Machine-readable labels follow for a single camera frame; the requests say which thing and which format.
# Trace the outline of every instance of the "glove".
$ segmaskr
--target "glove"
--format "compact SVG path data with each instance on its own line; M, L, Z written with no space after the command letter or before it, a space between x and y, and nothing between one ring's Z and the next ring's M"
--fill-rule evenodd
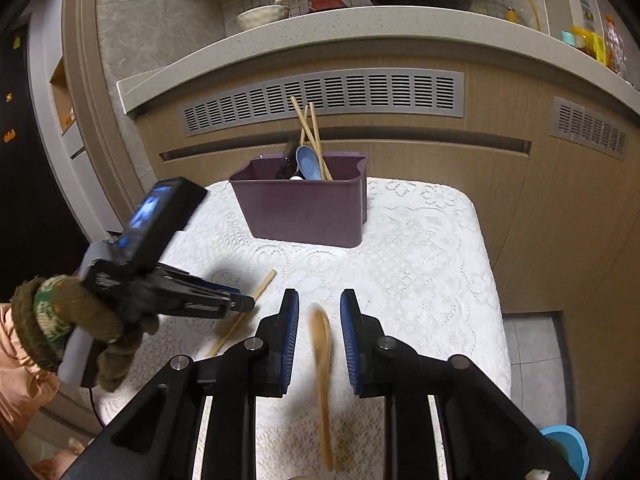
M66 340L75 326L108 343L98 355L98 384L115 391L127 376L143 333L158 330L158 316L143 314L140 322L124 325L78 278L36 278L19 286L11 299L15 329L25 351L42 368L58 370Z

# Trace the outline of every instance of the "metal screw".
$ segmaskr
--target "metal screw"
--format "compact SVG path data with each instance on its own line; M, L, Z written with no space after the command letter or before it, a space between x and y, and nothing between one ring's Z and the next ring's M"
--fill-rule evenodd
M263 344L264 342L259 337L250 337L244 342L244 347L247 350L259 350Z
M378 339L378 346L383 350L393 350L398 346L398 341L391 336L385 335Z
M177 355L169 362L174 370L183 370L189 366L189 358L186 355Z
M463 355L454 355L451 358L451 365L458 370L466 370L469 368L471 361Z

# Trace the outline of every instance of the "blue trash bin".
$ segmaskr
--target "blue trash bin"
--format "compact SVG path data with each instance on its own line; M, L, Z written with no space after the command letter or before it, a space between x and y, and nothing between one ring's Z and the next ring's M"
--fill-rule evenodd
M571 426L558 425L543 428L540 433L549 440L558 443L559 447L564 450L564 457L571 468L580 477L580 480L584 480L589 468L589 453L578 430Z

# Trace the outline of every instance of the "white lace tablecloth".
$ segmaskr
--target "white lace tablecloth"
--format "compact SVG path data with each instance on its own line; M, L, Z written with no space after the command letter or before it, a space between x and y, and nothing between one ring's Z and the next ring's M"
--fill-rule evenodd
M278 271L257 302L252 325L223 351L252 335L262 316L277 313L285 288L300 295L289 392L282 399L257 399L259 480L382 478L383 401L359 399L349 384L339 314L345 288L354 288L362 312L377 317L386 334L430 357L465 354L510 392L500 304L471 201L447 186L383 178L369 178L367 192L362 243L343 249L253 238L231 185L213 184L186 231L175 235L162 257L166 264L245 294L271 269ZM313 301L326 309L334 340L330 409L338 471L333 473L322 467L319 454L306 316ZM99 396L103 419L111 420L173 355L204 358L229 322L163 317L158 333L146 337L125 383L114 394ZM201 438L199 457L203 446Z

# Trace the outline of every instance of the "white bowl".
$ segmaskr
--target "white bowl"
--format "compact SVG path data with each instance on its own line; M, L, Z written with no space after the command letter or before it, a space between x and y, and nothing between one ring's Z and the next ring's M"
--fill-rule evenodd
M289 7L284 5L265 5L238 14L237 20L242 30L249 30L267 23L279 22L288 17Z

